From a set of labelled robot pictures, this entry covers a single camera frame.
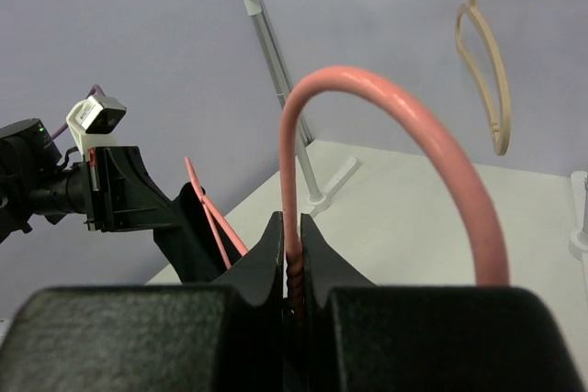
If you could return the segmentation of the pink wire hanger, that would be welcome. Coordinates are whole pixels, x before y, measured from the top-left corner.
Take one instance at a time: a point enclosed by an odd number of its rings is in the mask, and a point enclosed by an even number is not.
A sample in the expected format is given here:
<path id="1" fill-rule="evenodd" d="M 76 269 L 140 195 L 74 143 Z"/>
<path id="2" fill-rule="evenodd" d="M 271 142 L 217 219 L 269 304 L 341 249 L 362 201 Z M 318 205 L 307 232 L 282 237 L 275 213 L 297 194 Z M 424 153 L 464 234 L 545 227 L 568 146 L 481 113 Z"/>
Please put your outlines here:
<path id="1" fill-rule="evenodd" d="M 397 121 L 418 144 L 461 216 L 469 237 L 475 283 L 479 287 L 509 286 L 510 270 L 497 212 L 467 154 L 440 120 L 416 97 L 388 79 L 351 66 L 330 66 L 305 76 L 292 90 L 282 112 L 278 133 L 280 194 L 288 286 L 293 309 L 302 308 L 303 251 L 299 235 L 296 179 L 296 134 L 303 108 L 325 92 L 355 95 Z"/>

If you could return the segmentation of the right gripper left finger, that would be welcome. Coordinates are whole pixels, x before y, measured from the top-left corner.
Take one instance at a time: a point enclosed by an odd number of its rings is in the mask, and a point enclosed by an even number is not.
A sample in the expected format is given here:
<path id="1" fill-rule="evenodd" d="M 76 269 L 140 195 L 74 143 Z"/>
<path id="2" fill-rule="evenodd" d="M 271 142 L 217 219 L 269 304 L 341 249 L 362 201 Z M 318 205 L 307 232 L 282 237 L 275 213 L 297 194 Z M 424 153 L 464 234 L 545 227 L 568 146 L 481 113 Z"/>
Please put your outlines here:
<path id="1" fill-rule="evenodd" d="M 55 287 L 1 346 L 4 391 L 279 391 L 283 217 L 210 284 Z"/>

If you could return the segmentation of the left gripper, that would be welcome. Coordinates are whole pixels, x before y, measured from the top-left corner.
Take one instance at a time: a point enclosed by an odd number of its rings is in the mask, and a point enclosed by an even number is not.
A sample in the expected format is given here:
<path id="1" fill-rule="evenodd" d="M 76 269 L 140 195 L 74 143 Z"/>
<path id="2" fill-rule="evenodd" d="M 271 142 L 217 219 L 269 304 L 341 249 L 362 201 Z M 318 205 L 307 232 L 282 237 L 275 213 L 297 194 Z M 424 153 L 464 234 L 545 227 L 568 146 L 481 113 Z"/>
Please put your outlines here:
<path id="1" fill-rule="evenodd" d="M 137 146 L 85 153 L 85 215 L 90 231 L 132 232 L 178 226 L 171 200 L 147 172 Z"/>

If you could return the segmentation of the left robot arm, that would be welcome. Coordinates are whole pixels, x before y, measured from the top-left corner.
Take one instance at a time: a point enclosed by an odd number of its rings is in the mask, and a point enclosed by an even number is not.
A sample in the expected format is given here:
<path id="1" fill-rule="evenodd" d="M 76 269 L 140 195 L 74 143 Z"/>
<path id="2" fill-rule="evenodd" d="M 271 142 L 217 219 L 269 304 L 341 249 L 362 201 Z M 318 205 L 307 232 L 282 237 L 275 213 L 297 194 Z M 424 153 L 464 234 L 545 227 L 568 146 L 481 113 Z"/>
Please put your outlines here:
<path id="1" fill-rule="evenodd" d="M 85 216 L 91 231 L 178 229 L 170 199 L 149 176 L 136 146 L 95 147 L 73 165 L 37 118 L 1 130 L 1 237 L 31 232 L 38 215 L 51 224 Z"/>

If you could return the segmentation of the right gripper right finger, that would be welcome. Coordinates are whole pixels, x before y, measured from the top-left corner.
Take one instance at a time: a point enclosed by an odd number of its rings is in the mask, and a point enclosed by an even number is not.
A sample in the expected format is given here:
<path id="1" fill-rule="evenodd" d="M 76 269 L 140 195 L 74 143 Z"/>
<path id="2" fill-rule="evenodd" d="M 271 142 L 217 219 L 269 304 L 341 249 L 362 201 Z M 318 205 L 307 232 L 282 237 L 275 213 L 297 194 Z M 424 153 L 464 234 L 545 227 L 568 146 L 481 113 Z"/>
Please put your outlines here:
<path id="1" fill-rule="evenodd" d="M 546 305 L 518 287 L 377 286 L 301 219 L 311 391 L 581 391 Z"/>

